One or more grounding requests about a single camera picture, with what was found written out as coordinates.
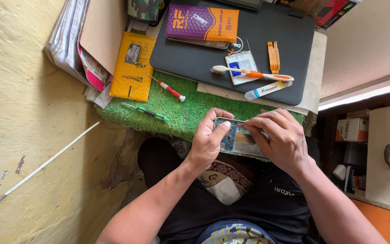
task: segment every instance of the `orange floor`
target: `orange floor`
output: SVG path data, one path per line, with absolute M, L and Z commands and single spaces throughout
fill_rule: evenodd
M 390 211 L 364 202 L 351 200 L 390 244 Z

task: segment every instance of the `forearm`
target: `forearm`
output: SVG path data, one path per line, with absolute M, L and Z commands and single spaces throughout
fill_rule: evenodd
M 199 175 L 183 162 L 156 185 L 121 209 L 106 225 L 98 244 L 150 244 L 171 210 Z
M 315 162 L 312 161 L 304 172 L 293 178 L 301 187 L 317 229 L 327 243 L 386 243 L 355 204 L 323 174 Z

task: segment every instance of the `hand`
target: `hand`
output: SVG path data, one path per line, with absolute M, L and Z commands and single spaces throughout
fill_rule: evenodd
M 190 164 L 194 170 L 198 170 L 200 173 L 208 169 L 216 159 L 221 147 L 221 141 L 231 127 L 230 122 L 225 121 L 213 131 L 216 117 L 233 119 L 234 115 L 219 108 L 211 108 L 199 122 L 195 130 L 192 149 L 183 162 Z
M 315 161 L 308 155 L 303 127 L 284 109 L 276 109 L 246 120 L 245 126 L 261 152 L 294 177 Z M 270 140 L 258 128 L 270 136 Z

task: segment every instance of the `cardboard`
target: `cardboard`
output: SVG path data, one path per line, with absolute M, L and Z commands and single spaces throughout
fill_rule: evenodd
M 127 0 L 89 1 L 80 43 L 112 75 L 126 24 Z
M 368 119 L 338 120 L 335 141 L 368 141 Z

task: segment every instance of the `green mat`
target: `green mat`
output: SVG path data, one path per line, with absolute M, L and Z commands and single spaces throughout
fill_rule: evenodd
M 102 109 L 97 107 L 97 112 L 106 120 L 134 127 L 138 130 L 159 132 L 170 136 L 178 136 L 192 141 L 193 134 L 198 123 L 205 113 L 212 107 L 221 108 L 235 115 L 237 120 L 246 120 L 260 114 L 260 109 L 274 110 L 274 107 L 231 100 L 196 91 L 197 83 L 154 71 L 153 76 L 178 91 L 186 100 L 182 103 L 170 92 L 163 89 L 154 80 L 151 82 L 149 99 L 147 103 L 129 99 L 114 97 L 111 102 Z M 146 114 L 135 111 L 121 102 L 140 106 L 149 111 L 160 113 L 169 118 L 169 121 L 160 121 Z M 301 124 L 303 115 L 291 114 Z

